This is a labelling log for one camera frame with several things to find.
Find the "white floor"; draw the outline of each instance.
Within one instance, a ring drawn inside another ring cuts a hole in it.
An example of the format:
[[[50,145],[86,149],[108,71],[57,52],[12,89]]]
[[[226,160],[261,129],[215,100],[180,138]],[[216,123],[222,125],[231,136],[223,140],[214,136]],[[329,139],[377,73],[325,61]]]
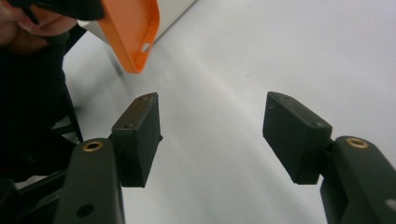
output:
[[[160,95],[163,141],[127,223],[326,223],[316,186],[293,185],[262,138],[266,93],[293,96],[332,137],[375,143],[396,167],[396,3],[198,0],[141,75],[118,75],[85,35],[64,70],[86,140],[142,94]]]

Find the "orange object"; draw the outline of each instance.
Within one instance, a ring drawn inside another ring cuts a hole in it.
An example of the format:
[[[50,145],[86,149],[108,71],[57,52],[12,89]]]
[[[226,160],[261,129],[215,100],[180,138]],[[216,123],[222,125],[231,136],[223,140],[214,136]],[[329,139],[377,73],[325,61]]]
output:
[[[102,0],[98,21],[108,43],[128,73],[140,73],[160,27],[157,0]]]

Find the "screw hole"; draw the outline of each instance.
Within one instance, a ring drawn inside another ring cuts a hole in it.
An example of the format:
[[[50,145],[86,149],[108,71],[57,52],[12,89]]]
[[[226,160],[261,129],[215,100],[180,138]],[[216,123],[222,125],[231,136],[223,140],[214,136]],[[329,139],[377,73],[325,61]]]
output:
[[[93,210],[94,210],[94,207],[91,204],[82,205],[77,210],[77,216],[78,217],[87,217],[93,212]]]
[[[369,145],[365,141],[363,141],[359,138],[347,138],[346,142],[352,147],[357,147],[357,148],[369,147]]]
[[[144,45],[143,45],[143,48],[142,48],[142,52],[147,52],[148,50],[149,50],[149,47],[150,47],[151,45],[150,45],[150,43],[145,43]]]
[[[86,144],[82,149],[87,152],[95,151],[103,146],[101,142],[90,142]]]

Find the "black metal bracket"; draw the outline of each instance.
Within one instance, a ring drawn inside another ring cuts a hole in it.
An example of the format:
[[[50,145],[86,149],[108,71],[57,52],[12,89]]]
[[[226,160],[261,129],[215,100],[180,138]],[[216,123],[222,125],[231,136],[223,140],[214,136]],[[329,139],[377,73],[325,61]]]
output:
[[[268,92],[262,134],[299,185],[320,189],[329,223],[394,223],[396,172],[378,148],[332,126],[288,95]]]
[[[158,94],[135,99],[108,139],[75,147],[67,171],[16,190],[0,179],[0,223],[125,223],[121,185],[145,187],[162,140]]]

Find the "brass screw insert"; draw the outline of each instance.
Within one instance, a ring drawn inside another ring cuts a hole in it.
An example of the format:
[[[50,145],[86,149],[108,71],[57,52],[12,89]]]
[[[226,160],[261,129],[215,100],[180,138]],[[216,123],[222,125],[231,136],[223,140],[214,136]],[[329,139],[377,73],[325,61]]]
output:
[[[357,147],[357,148],[369,147],[369,144],[367,144],[365,141],[363,141],[359,138],[350,137],[350,138],[346,139],[346,142],[352,147]]]
[[[90,142],[84,145],[84,147],[82,147],[82,150],[86,151],[86,152],[93,152],[96,151],[97,149],[101,148],[103,146],[103,143],[101,142]]]

